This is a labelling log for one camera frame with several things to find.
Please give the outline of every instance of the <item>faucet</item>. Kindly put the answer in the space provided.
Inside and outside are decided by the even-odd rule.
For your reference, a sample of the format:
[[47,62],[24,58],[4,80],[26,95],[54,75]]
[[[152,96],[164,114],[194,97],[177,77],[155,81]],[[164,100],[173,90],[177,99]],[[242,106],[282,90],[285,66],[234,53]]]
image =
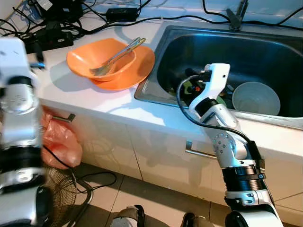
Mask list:
[[246,12],[248,6],[248,0],[241,0],[238,9],[237,14],[235,15],[231,9],[227,9],[227,16],[230,19],[231,23],[229,25],[229,29],[232,31],[240,31],[241,29],[241,23],[244,17],[244,14]]

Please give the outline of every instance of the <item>white bowl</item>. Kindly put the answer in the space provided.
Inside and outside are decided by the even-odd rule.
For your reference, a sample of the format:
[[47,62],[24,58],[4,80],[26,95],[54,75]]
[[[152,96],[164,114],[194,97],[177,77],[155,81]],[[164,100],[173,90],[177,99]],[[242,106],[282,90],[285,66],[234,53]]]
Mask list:
[[232,104],[236,110],[268,115],[278,115],[281,107],[275,91],[259,82],[239,85],[233,92]]

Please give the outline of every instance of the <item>cabinet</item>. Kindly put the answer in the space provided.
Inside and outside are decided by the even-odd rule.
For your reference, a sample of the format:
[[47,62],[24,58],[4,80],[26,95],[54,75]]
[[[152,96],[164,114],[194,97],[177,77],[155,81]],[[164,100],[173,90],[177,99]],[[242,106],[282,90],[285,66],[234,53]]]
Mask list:
[[[225,185],[217,160],[185,153],[186,140],[191,138],[133,126],[127,128],[144,181],[226,205]],[[193,149],[213,153],[210,143],[196,141],[195,144]],[[303,197],[297,194],[303,192],[303,165],[271,156],[263,158],[266,182],[283,221],[301,226]]]
[[[60,117],[70,114],[48,109]],[[68,127],[76,133],[82,146],[83,162],[142,179],[126,125],[76,113]]]

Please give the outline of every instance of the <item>pink plastic bag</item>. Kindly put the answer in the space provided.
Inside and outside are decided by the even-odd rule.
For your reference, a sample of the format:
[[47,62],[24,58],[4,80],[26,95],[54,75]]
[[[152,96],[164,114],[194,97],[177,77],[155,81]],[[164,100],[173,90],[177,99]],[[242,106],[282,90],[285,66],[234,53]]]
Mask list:
[[[82,147],[75,134],[60,121],[52,120],[52,115],[46,112],[43,112],[41,123],[44,131],[43,144],[66,165],[78,166],[82,158]],[[45,148],[42,149],[42,160],[49,166],[67,169]]]

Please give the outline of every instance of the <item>cabinet handle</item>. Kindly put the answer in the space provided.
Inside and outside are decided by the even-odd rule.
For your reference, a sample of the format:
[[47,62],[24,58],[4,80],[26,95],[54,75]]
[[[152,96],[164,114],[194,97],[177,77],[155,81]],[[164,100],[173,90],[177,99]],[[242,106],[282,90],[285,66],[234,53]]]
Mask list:
[[71,114],[68,116],[68,118],[59,117],[59,116],[53,116],[53,119],[59,120],[59,121],[63,121],[63,122],[71,123],[72,120],[74,120],[75,117],[76,117],[76,115],[74,115],[74,114],[71,113]]
[[211,158],[211,159],[217,159],[216,155],[211,155],[211,154],[204,153],[202,151],[193,150],[191,148],[192,145],[193,145],[192,141],[186,140],[186,147],[185,147],[185,152],[186,153],[199,155],[199,156],[206,157],[206,158]]
[[[204,153],[202,151],[193,150],[191,148],[192,145],[193,145],[192,141],[186,140],[186,147],[185,147],[185,152],[186,153],[190,153],[190,154],[194,154],[194,155],[199,155],[199,156],[206,157],[206,158],[211,158],[211,159],[217,159],[216,155],[211,155],[211,154]],[[263,173],[265,172],[265,161],[263,159],[262,159],[260,170]]]

